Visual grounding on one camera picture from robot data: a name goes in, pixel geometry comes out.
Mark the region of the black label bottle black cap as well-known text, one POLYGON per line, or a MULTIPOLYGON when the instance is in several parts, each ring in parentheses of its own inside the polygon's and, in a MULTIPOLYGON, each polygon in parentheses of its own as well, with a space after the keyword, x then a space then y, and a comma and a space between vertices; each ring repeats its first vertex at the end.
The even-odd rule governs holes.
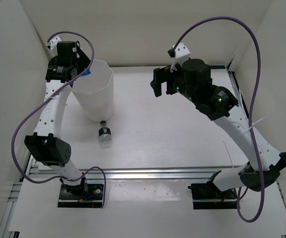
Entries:
POLYGON ((101 143, 109 142, 112 139, 111 129, 107 126, 107 122, 102 120, 100 122, 100 128, 98 130, 99 140, 101 143))

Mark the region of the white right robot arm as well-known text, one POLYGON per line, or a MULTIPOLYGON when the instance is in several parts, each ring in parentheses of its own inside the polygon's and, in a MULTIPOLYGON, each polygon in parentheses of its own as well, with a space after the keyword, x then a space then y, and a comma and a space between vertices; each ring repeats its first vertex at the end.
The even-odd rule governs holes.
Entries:
POLYGON ((157 97, 162 94, 162 83, 166 83, 167 94, 180 93, 222 128, 248 159, 239 168, 215 173, 207 182, 209 196, 219 198, 226 190, 243 186, 261 191, 261 177, 264 187, 278 179, 286 167, 286 152, 279 152, 257 129, 249 127, 235 96, 227 88, 213 84, 209 65, 201 59, 189 59, 176 64, 175 71, 170 66, 156 68, 150 85, 157 97))

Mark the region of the blue label clear bottle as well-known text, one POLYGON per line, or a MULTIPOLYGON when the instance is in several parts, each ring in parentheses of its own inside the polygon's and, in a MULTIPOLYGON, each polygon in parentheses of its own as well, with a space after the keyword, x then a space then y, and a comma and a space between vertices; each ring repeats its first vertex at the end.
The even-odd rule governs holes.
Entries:
POLYGON ((85 73, 83 73, 82 76, 87 76, 87 75, 90 75, 90 74, 91 74, 91 71, 88 70, 88 71, 86 71, 85 73))

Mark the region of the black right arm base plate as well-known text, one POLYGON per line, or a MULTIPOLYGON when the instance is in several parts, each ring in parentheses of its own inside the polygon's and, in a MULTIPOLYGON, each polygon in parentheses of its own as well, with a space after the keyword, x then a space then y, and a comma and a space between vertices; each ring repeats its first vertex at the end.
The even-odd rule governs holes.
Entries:
POLYGON ((225 210, 237 208, 235 188, 220 191, 212 182, 192 183, 187 188, 192 193, 194 210, 225 210))

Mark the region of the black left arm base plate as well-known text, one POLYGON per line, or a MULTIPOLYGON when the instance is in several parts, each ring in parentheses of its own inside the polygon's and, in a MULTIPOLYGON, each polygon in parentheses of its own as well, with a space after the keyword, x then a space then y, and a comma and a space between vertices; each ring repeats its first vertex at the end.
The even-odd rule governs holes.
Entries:
POLYGON ((61 185, 58 208, 102 208, 105 185, 84 181, 79 186, 61 185))

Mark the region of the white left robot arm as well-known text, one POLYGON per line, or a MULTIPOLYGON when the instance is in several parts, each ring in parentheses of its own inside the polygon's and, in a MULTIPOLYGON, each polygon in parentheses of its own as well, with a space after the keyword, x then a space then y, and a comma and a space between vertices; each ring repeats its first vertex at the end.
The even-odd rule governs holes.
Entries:
POLYGON ((56 45, 57 55, 46 72, 46 105, 41 109, 37 126, 24 143, 34 159, 62 176, 62 183, 71 186, 76 198, 84 198, 88 186, 82 182, 81 171, 71 160, 71 146, 61 139, 61 128, 66 101, 72 87, 66 82, 83 72, 90 59, 81 50, 79 42, 62 41, 56 45))

